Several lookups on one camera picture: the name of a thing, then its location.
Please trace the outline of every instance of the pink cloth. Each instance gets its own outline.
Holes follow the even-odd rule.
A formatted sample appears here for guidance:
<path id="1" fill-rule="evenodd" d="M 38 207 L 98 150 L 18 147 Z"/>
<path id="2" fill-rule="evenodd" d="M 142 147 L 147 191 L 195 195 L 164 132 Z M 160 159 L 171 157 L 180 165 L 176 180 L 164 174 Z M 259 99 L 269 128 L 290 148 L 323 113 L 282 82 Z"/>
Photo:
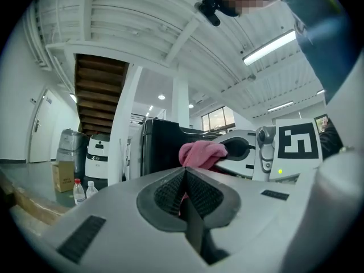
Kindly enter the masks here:
<path id="1" fill-rule="evenodd" d="M 228 154 L 220 143 L 199 140 L 184 144 L 179 152 L 179 160 L 183 167 L 210 169 L 222 157 Z"/>

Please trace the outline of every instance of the white pillar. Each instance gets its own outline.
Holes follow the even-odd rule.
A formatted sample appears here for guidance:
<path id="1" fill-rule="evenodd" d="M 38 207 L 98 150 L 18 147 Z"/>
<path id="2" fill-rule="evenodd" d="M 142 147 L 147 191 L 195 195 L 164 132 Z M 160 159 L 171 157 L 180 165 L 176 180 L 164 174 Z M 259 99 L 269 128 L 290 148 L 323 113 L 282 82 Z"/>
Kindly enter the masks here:
<path id="1" fill-rule="evenodd" d="M 142 70 L 143 68 L 137 65 L 129 66 L 124 88 L 116 108 L 113 127 L 111 128 L 107 165 L 108 186 L 119 183 L 126 171 L 126 146 L 130 115 Z"/>
<path id="2" fill-rule="evenodd" d="M 188 82 L 182 76 L 173 79 L 172 121 L 189 128 Z"/>

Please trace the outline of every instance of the white robot body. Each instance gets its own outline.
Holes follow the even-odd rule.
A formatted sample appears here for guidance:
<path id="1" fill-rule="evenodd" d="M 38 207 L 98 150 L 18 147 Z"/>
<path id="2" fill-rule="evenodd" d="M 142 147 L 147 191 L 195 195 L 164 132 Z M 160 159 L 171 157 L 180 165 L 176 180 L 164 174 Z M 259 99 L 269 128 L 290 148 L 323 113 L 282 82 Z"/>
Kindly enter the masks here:
<path id="1" fill-rule="evenodd" d="M 319 131 L 313 119 L 282 119 L 257 131 L 236 130 L 214 142 L 228 156 L 216 167 L 257 181 L 295 180 L 322 162 Z"/>
<path id="2" fill-rule="evenodd" d="M 85 176 L 107 179 L 109 142 L 110 137 L 108 135 L 91 136 L 86 156 Z"/>

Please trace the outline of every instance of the door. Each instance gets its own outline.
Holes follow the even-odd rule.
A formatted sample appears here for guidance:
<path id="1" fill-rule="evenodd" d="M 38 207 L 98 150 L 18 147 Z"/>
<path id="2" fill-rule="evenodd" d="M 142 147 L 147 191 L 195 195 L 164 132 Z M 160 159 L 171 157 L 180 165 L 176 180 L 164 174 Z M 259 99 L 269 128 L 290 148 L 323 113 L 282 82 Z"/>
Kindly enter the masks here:
<path id="1" fill-rule="evenodd" d="M 30 140 L 29 162 L 46 162 L 51 159 L 51 146 L 60 101 L 46 90 L 35 117 Z"/>

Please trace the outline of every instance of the person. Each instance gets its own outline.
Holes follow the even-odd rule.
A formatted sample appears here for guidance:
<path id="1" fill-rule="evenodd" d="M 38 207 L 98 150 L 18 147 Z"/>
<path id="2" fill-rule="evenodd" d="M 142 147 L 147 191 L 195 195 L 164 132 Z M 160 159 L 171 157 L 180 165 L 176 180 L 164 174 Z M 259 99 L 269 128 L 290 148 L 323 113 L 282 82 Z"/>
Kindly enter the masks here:
<path id="1" fill-rule="evenodd" d="M 362 44 L 346 8 L 338 0 L 222 0 L 224 5 L 244 15 L 254 9 L 285 2 L 295 19 L 297 42 L 325 89 L 326 103 L 333 98 L 356 63 Z M 329 121 L 320 135 L 323 158 L 342 147 Z"/>

